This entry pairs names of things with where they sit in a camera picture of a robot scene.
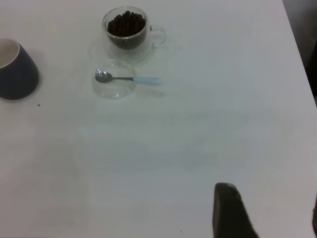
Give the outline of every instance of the light blue spoon handle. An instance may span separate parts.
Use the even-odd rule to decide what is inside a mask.
[[[137,83],[145,83],[150,85],[163,84],[163,80],[161,78],[154,78],[154,77],[134,77],[133,81]]]

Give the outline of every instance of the mug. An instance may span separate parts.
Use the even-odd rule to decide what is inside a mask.
[[[119,37],[108,32],[109,22],[126,11],[140,14],[145,19],[144,28],[135,35],[128,37]],[[156,42],[153,38],[153,32],[161,33],[160,41]],[[152,27],[149,25],[148,16],[140,9],[133,6],[118,7],[108,12],[103,19],[103,45],[108,54],[119,60],[127,62],[141,61],[151,50],[152,47],[158,47],[166,39],[164,30],[161,27]]]
[[[21,99],[31,94],[39,82],[38,69],[15,40],[0,39],[0,97]]]

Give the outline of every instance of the glass mug handle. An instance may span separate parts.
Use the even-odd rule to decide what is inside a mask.
[[[165,34],[165,31],[162,27],[160,26],[150,26],[150,31],[151,32],[155,32],[155,31],[160,31],[161,32],[161,36],[162,36],[162,39],[160,41],[154,41],[153,44],[152,44],[152,47],[158,47],[160,46],[161,44],[163,44],[166,40],[166,34]]]

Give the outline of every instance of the dark blue mug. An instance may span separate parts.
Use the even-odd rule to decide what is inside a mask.
[[[38,69],[23,47],[15,40],[0,39],[0,97],[24,98],[38,82]]]

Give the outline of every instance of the mug rim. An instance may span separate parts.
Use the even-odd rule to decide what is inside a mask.
[[[3,40],[5,40],[5,41],[11,41],[11,42],[16,43],[17,46],[18,46],[18,50],[17,50],[16,55],[14,56],[14,58],[13,58],[10,62],[4,64],[3,66],[0,65],[0,69],[2,69],[2,68],[4,68],[4,67],[8,66],[9,64],[11,64],[11,63],[18,57],[18,55],[19,55],[19,53],[20,53],[20,44],[19,44],[16,40],[13,40],[13,39],[10,39],[10,38],[0,38],[0,42],[3,41]]]
[[[128,8],[128,7],[135,8],[135,9],[137,9],[138,11],[140,11],[140,12],[143,13],[143,15],[145,16],[145,26],[143,27],[143,29],[142,29],[141,31],[139,31],[137,34],[134,34],[134,35],[132,35],[132,36],[124,36],[124,37],[122,37],[122,36],[115,36],[115,35],[111,34],[110,32],[108,32],[107,29],[106,29],[106,27],[105,27],[106,17],[107,17],[110,13],[112,13],[113,11],[116,11],[116,10],[119,10],[119,9],[122,9],[122,8]],[[148,24],[149,24],[148,15],[147,15],[143,10],[141,10],[141,9],[139,9],[138,7],[135,7],[135,6],[119,6],[119,7],[116,7],[116,8],[114,8],[114,9],[110,10],[110,11],[104,16],[104,18],[103,18],[103,30],[105,31],[105,33],[106,33],[108,36],[110,36],[110,37],[112,37],[112,38],[114,38],[114,39],[120,39],[120,40],[128,40],[128,39],[132,39],[132,38],[134,38],[134,37],[137,37],[138,35],[142,34],[142,32],[145,31],[145,29],[148,27]]]

